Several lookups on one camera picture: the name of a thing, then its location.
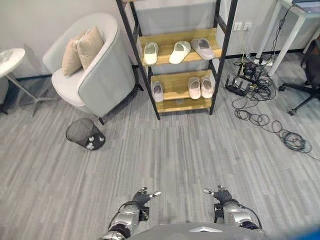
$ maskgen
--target laptop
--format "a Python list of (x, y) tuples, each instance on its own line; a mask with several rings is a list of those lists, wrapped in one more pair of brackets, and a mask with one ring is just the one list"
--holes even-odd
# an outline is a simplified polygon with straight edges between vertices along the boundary
[(292, 4), (309, 14), (320, 14), (320, 0), (293, 0)]

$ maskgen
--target white round table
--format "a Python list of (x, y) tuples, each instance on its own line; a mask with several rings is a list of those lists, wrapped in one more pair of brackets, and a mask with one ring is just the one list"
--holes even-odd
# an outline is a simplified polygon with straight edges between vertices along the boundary
[(22, 86), (17, 79), (9, 75), (9, 73), (11, 73), (14, 69), (16, 69), (16, 67), (20, 65), (25, 54), (26, 51), (23, 48), (12, 48), (10, 50), (0, 52), (0, 78), (6, 77), (34, 100), (32, 111), (32, 116), (34, 116), (37, 110), (38, 103), (45, 101), (55, 101), (58, 99), (54, 97), (36, 97), (32, 93), (30, 93), (24, 86)]

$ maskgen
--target black office chair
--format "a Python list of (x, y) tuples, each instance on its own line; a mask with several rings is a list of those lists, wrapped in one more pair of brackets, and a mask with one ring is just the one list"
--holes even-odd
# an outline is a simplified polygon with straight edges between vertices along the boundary
[(303, 85), (284, 83), (279, 87), (279, 91), (284, 91), (286, 87), (297, 89), (310, 94), (306, 100), (300, 103), (296, 108), (288, 111), (293, 116), (299, 108), (307, 104), (314, 98), (320, 100), (320, 40), (313, 40), (301, 61), (301, 67), (305, 71), (306, 82)]

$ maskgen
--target wastebasket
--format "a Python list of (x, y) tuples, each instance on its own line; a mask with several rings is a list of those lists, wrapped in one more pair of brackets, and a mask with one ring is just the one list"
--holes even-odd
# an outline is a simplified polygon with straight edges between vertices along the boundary
[(101, 148), (106, 137), (89, 118), (81, 118), (74, 121), (66, 130), (66, 139), (88, 150), (94, 151)]

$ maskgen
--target desk leg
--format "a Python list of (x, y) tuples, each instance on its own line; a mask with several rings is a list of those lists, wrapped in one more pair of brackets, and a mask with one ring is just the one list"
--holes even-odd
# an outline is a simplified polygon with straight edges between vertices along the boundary
[(259, 59), (261, 57), (261, 54), (265, 49), (265, 46), (266, 46), (267, 41), (268, 41), (268, 39), (270, 37), (270, 34), (271, 34), (271, 32), (272, 32), (272, 30), (273, 30), (273, 28), (275, 26), (276, 20), (278, 19), (278, 15), (279, 15), (279, 12), (280, 12), (280, 9), (281, 9), (281, 3), (280, 2), (281, 2), (281, 0), (278, 0), (276, 5), (275, 5), (275, 8), (274, 8), (272, 17), (270, 19), (268, 28), (265, 31), (265, 34), (264, 34), (264, 37), (262, 39), (260, 48), (259, 48), (258, 52), (256, 53), (256, 56), (255, 56), (256, 59)]
[(56, 101), (58, 100), (57, 98), (55, 97), (36, 97), (35, 95), (33, 95), (32, 93), (30, 93), (24, 86), (22, 86), (20, 84), (20, 82), (9, 76), (9, 75), (6, 75), (5, 76), (7, 79), (9, 79), (14, 85), (16, 85), (19, 89), (21, 89), (22, 91), (25, 92), (25, 94), (27, 94), (29, 97), (31, 97), (33, 100), (34, 100), (34, 103), (33, 103), (33, 111), (32, 111), (32, 117), (35, 115), (35, 112), (37, 110), (37, 107), (38, 107), (38, 104), (39, 102), (47, 102), (47, 101)]
[(289, 37), (287, 38), (287, 40), (285, 41), (279, 55), (276, 57), (276, 60), (274, 61), (274, 63), (272, 64), (272, 67), (270, 69), (270, 71), (268, 72), (269, 76), (272, 76), (273, 74), (275, 74), (277, 68), (279, 67), (282, 59), (285, 57), (287, 51), (289, 50), (292, 42), (295, 40), (295, 37), (297, 36), (299, 30), (301, 29), (302, 25), (304, 24), (306, 20), (306, 16), (304, 14), (300, 15), (298, 20), (296, 21)]

